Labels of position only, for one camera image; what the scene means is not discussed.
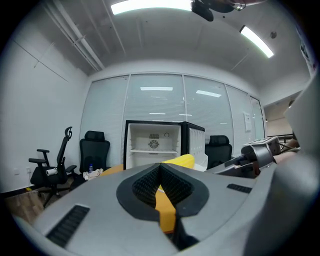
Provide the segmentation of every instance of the white wall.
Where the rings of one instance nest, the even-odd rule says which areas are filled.
[[[32,18],[21,25],[1,56],[2,193],[30,185],[26,167],[34,171],[37,165],[28,159],[43,157],[37,149],[50,150],[49,162],[56,165],[64,131],[69,126],[73,127],[72,138],[66,146],[65,164],[79,167],[80,163],[80,124],[90,85],[88,77],[74,64],[75,49],[69,44],[59,44],[60,38],[53,45],[40,29],[49,22],[47,17]],[[54,26],[49,30],[51,35],[56,32]],[[14,174],[14,168],[18,169],[18,175]]]
[[[287,119],[280,118],[266,122],[266,134],[267,136],[292,134],[292,128]]]
[[[309,79],[309,73],[301,70],[263,86],[260,90],[261,104],[267,106],[302,91]]]
[[[110,64],[104,70],[89,77],[91,81],[108,77],[125,75],[129,73],[165,72],[185,75],[200,76],[214,79],[233,87],[239,88],[259,98],[259,90],[256,86],[229,71],[217,68],[209,64],[174,59],[133,59]]]

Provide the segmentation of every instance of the ceiling pipe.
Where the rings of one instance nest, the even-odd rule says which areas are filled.
[[[108,54],[110,54],[110,49],[109,49],[107,43],[105,42],[105,40],[104,40],[101,32],[99,31],[99,29],[98,29],[98,27],[97,27],[97,24],[95,23],[92,15],[91,15],[91,13],[90,13],[90,11],[88,10],[87,5],[84,3],[84,0],[80,0],[80,2],[81,2],[82,6],[83,6],[83,8],[84,8],[84,10],[85,10],[86,15],[89,17],[89,19],[90,19],[90,21],[91,21],[91,23],[92,23],[92,25],[93,25],[96,33],[98,34],[98,36],[99,36],[99,38],[100,38],[100,40],[101,40],[104,48],[106,49],[106,51],[108,52]]]
[[[204,28],[204,25],[201,24],[201,25],[200,25],[199,32],[198,32],[198,36],[197,36],[196,42],[195,42],[195,47],[194,47],[195,50],[197,50],[198,47],[199,47],[199,44],[200,44],[200,41],[201,41],[200,38],[201,38],[201,35],[202,35],[202,30],[203,30],[203,28]]]
[[[122,50],[123,50],[123,52],[124,52],[124,55],[127,55],[126,50],[125,50],[125,47],[124,47],[124,45],[123,45],[123,43],[122,43],[122,41],[121,41],[121,38],[120,38],[120,36],[119,36],[119,34],[118,34],[118,30],[117,30],[117,28],[116,28],[116,26],[115,26],[115,24],[114,24],[114,22],[113,22],[113,20],[112,20],[112,18],[111,18],[111,15],[110,15],[110,12],[109,12],[109,10],[108,10],[108,7],[106,6],[106,3],[105,3],[104,0],[101,0],[101,1],[102,1],[102,3],[103,3],[103,6],[104,6],[104,8],[105,8],[106,13],[108,14],[108,17],[109,17],[110,22],[111,22],[111,24],[112,24],[112,26],[113,26],[114,32],[115,32],[116,36],[118,37],[118,40],[119,40],[119,42],[120,42],[120,45],[121,45]]]
[[[235,66],[234,66],[233,68],[231,68],[230,71],[233,71],[233,70],[234,70],[236,67],[238,67],[242,62],[244,62],[245,59],[246,59],[248,56],[249,56],[249,53],[247,53],[242,59],[240,59],[240,61],[239,61],[237,64],[235,64]]]
[[[142,32],[141,32],[141,30],[142,30],[141,20],[137,17],[135,19],[135,23],[136,23],[136,29],[138,30],[140,47],[143,48],[144,47],[144,41],[143,41],[143,36],[142,36]]]
[[[83,38],[83,35],[81,34],[81,32],[79,31],[78,27],[76,26],[76,24],[73,22],[73,20],[71,19],[71,17],[69,16],[69,14],[67,13],[67,11],[65,10],[65,8],[63,7],[63,5],[61,4],[61,2],[59,0],[53,0],[54,5],[56,6],[56,8],[59,10],[59,12],[61,13],[62,17],[65,19],[65,21],[68,23],[68,25],[70,26],[70,28],[72,29],[72,31],[75,33],[75,35],[77,36],[77,39],[81,39],[81,43],[83,44],[84,48],[88,51],[88,53],[92,56],[92,58],[95,60],[95,62],[99,65],[99,67],[101,69],[104,69],[105,66],[102,64],[102,62],[100,61],[100,59],[98,58],[98,56],[95,54],[95,52],[92,50],[91,46],[88,44],[87,40],[85,38]]]
[[[48,16],[52,19],[54,24],[61,30],[61,32],[64,34],[64,36],[69,40],[69,42],[77,49],[77,51],[84,57],[84,59],[90,64],[90,66],[95,70],[99,71],[99,67],[95,64],[95,61],[87,55],[85,49],[82,45],[77,45],[75,42],[77,41],[75,36],[72,35],[71,31],[68,29],[66,24],[63,22],[63,20],[59,17],[59,15],[56,13],[54,8],[46,2],[46,5],[42,3],[42,7],[48,14]]]

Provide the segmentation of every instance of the chair armrest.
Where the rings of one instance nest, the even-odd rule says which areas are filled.
[[[50,151],[46,149],[37,149],[36,151],[42,152],[42,153],[50,153]]]
[[[45,159],[29,158],[29,162],[35,164],[45,164],[47,161]]]
[[[50,151],[49,151],[49,150],[46,150],[46,149],[37,149],[36,151],[43,153],[43,157],[44,157],[44,159],[45,159],[45,164],[46,164],[46,166],[50,166],[49,160],[48,160],[48,156],[47,156],[47,153],[49,153]]]
[[[71,166],[69,166],[67,169],[65,169],[65,171],[66,171],[67,173],[71,173],[71,171],[73,171],[75,168],[77,168],[76,165],[71,165]]]

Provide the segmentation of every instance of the window blind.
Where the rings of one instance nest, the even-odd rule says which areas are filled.
[[[205,144],[211,135],[225,135],[234,143],[231,109],[223,83],[184,76],[187,120],[205,128]]]
[[[104,132],[110,142],[106,159],[107,166],[120,164],[120,140],[122,117],[128,76],[104,79],[93,82],[84,105],[80,138],[87,131]]]
[[[263,139],[265,137],[264,117],[261,110],[259,100],[250,97],[253,109],[253,120],[255,126],[255,139]]]
[[[254,115],[250,102],[250,96],[236,88],[226,86],[232,112],[233,122],[233,156],[241,154],[242,146],[248,142],[256,139],[256,130]],[[245,121],[245,114],[248,115],[249,120]]]
[[[121,161],[123,161],[126,120],[183,122],[185,98],[181,75],[132,75],[125,102]]]

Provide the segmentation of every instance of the black office chair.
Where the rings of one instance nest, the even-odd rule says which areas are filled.
[[[204,153],[208,156],[208,169],[221,165],[231,159],[232,146],[225,135],[210,136],[209,144],[205,145]]]
[[[110,142],[105,140],[105,134],[102,131],[89,130],[85,133],[84,138],[80,140],[80,173],[88,172],[90,164],[93,170],[109,169],[107,167],[107,156],[110,149]],[[74,190],[86,180],[80,174],[70,186],[70,190]]]
[[[47,175],[47,170],[55,168],[54,166],[50,166],[50,164],[49,164],[49,160],[47,157],[47,153],[49,153],[49,150],[45,150],[45,149],[37,149],[36,150],[38,152],[43,153],[44,159],[29,158],[30,163],[35,163],[38,165],[38,167],[35,168],[35,170],[32,174],[30,182],[36,186],[50,188],[50,189],[46,189],[46,190],[41,190],[41,192],[43,192],[43,193],[49,193],[49,196],[46,199],[46,201],[44,202],[43,207],[46,207],[47,203],[49,202],[49,200],[51,199],[51,197],[53,195],[60,197],[59,191],[69,190],[69,187],[57,188],[57,184],[64,184],[67,182],[67,179],[68,179],[67,173],[71,173],[72,176],[75,177],[74,169],[77,166],[71,165],[66,169],[65,168],[65,159],[66,158],[64,157],[67,142],[72,137],[71,128],[72,127],[68,127],[64,131],[65,137],[63,138],[59,154],[56,158],[57,174],[50,175],[50,176]]]

